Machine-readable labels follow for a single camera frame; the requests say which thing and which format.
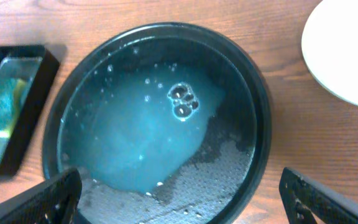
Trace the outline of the white plate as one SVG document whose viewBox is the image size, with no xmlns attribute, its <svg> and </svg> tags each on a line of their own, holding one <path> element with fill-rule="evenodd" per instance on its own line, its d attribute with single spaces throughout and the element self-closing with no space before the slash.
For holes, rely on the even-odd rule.
<svg viewBox="0 0 358 224">
<path fill-rule="evenodd" d="M 301 51 L 313 78 L 358 106 L 358 0 L 323 0 L 308 17 Z"/>
</svg>

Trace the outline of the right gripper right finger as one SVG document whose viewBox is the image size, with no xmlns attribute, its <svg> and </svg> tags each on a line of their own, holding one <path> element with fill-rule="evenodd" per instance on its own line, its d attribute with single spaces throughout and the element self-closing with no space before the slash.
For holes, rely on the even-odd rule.
<svg viewBox="0 0 358 224">
<path fill-rule="evenodd" d="M 290 224 L 358 223 L 358 203 L 289 167 L 284 168 L 279 192 Z"/>
</svg>

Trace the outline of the green yellow sponge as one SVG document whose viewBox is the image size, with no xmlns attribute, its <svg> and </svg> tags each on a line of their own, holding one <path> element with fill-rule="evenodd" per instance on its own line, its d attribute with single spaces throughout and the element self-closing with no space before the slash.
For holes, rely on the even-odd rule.
<svg viewBox="0 0 358 224">
<path fill-rule="evenodd" d="M 26 91 L 27 82 L 20 78 L 0 79 L 0 138 L 11 137 Z"/>
</svg>

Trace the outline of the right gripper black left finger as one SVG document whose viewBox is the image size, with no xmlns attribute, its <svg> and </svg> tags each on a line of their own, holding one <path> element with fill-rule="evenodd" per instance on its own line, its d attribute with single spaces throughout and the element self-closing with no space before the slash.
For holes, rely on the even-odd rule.
<svg viewBox="0 0 358 224">
<path fill-rule="evenodd" d="M 68 169 L 0 203 L 0 223 L 73 223 L 81 191 L 78 169 Z"/>
</svg>

